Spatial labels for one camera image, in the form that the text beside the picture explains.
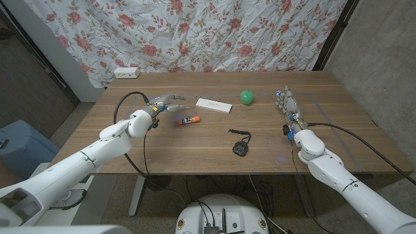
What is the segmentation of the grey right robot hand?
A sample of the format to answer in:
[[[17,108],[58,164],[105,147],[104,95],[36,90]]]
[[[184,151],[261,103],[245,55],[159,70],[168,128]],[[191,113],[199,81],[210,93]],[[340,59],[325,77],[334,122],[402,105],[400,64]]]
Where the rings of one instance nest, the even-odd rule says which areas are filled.
[[[277,91],[275,104],[284,114],[287,125],[294,134],[308,129],[308,125],[303,119],[302,111],[298,106],[291,89],[287,85],[285,86],[284,91]]]

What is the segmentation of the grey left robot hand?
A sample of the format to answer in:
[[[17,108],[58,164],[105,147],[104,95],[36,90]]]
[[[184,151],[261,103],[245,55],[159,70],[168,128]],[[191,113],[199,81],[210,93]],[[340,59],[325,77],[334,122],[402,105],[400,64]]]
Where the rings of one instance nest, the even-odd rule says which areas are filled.
[[[152,118],[154,118],[163,111],[176,112],[189,108],[188,105],[173,104],[174,100],[176,99],[185,100],[185,97],[175,94],[157,96],[149,100],[149,102],[145,107],[142,108],[142,110],[146,111]]]

